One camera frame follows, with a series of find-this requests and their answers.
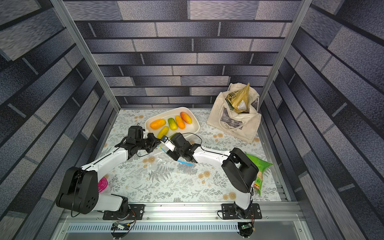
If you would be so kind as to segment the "orange yellow mango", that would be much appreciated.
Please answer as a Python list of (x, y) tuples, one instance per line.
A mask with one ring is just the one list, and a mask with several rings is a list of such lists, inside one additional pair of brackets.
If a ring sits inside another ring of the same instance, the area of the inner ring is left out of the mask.
[(158, 119), (150, 123), (150, 128), (153, 130), (157, 130), (160, 127), (164, 126), (166, 121), (164, 119)]

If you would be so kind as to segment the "green yellow mango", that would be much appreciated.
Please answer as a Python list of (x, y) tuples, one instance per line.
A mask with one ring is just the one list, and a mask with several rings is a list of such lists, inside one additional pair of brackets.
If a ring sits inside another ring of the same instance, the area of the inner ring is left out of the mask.
[(169, 128), (172, 131), (175, 131), (175, 130), (178, 129), (178, 125), (177, 125), (176, 120), (174, 118), (169, 118), (168, 119), (168, 124), (169, 124)]

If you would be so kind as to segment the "white oval plastic tray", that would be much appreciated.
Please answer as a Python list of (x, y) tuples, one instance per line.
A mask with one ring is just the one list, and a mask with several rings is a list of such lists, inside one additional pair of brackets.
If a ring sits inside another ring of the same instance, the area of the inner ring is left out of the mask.
[[(181, 112), (185, 112), (187, 115), (189, 115), (190, 118), (192, 119), (192, 123), (188, 124), (187, 122), (184, 121), (184, 124), (185, 124), (185, 128), (184, 129), (181, 129), (181, 128), (179, 128), (179, 126), (177, 126), (176, 130), (172, 130), (171, 127), (169, 126), (168, 119), (173, 118), (175, 120), (175, 122), (177, 122), (175, 117), (176, 116), (181, 117), (180, 116)], [(151, 128), (151, 126), (150, 126), (151, 123), (154, 122), (154, 121), (157, 121), (159, 119), (165, 120), (166, 123), (163, 126), (159, 127), (158, 129)], [(191, 112), (191, 110), (186, 108), (186, 107), (180, 107), (180, 108), (176, 108), (176, 109), (172, 109), (172, 110), (162, 111), (160, 114), (157, 114), (156, 116), (150, 117), (145, 122), (145, 129), (148, 130), (149, 133), (153, 133), (156, 137), (158, 136), (159, 132), (164, 127), (168, 127), (169, 128), (169, 131), (166, 134), (167, 137), (171, 137), (175, 133), (181, 133), (181, 134), (184, 134), (184, 137), (186, 139), (189, 136), (191, 136), (192, 133), (196, 134), (200, 130), (200, 124), (199, 124), (197, 118)]]

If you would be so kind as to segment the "clear blue-zipper zip-top bag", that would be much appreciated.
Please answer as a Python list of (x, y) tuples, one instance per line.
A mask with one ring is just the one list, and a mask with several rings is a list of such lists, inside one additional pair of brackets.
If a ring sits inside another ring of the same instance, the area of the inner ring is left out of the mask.
[(166, 182), (177, 176), (192, 176), (198, 173), (197, 165), (184, 160), (174, 161), (164, 149), (156, 149), (147, 158), (149, 180), (152, 182)]

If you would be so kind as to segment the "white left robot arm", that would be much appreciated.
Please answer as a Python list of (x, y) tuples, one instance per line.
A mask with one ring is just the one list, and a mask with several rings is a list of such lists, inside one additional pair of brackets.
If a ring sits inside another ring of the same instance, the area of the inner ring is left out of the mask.
[(128, 135), (115, 145), (115, 150), (89, 164), (71, 167), (66, 171), (56, 206), (77, 214), (100, 211), (111, 213), (118, 219), (126, 218), (131, 212), (128, 198), (100, 193), (99, 182), (138, 151), (144, 150), (149, 154), (160, 143), (161, 140), (153, 133), (140, 126), (131, 126)]

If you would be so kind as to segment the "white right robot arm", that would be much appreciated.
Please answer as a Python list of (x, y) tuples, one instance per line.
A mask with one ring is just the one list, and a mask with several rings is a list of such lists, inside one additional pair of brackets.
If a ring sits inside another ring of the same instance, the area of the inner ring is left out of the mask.
[(161, 142), (169, 149), (167, 155), (177, 161), (179, 158), (196, 163), (219, 166), (223, 169), (232, 186), (237, 190), (235, 205), (247, 210), (252, 203), (252, 187), (259, 173), (255, 163), (239, 148), (231, 151), (217, 151), (191, 144), (181, 133), (161, 138)]

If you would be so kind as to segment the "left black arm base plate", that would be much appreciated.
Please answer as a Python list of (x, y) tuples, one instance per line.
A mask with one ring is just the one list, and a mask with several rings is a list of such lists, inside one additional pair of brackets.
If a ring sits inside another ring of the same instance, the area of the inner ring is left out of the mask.
[(144, 204), (122, 204), (117, 211), (104, 211), (103, 220), (105, 221), (127, 221), (142, 220), (144, 214)]

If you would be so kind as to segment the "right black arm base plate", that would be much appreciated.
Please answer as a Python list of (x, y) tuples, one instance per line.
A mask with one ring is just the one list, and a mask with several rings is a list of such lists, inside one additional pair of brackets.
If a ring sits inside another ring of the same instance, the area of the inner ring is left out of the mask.
[(262, 213), (259, 204), (250, 204), (246, 210), (243, 210), (235, 203), (222, 204), (222, 219), (224, 220), (251, 220), (251, 219), (262, 219)]

